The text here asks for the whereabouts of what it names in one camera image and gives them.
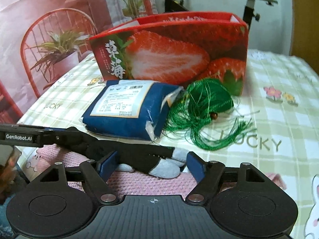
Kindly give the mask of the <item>operator left hand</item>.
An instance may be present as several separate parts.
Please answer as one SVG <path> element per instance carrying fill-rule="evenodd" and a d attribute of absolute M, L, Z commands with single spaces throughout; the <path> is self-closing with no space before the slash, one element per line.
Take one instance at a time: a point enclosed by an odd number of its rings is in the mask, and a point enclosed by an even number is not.
<path fill-rule="evenodd" d="M 19 154 L 11 146 L 1 145 L 1 205 L 11 193 L 16 177 L 16 162 Z"/>

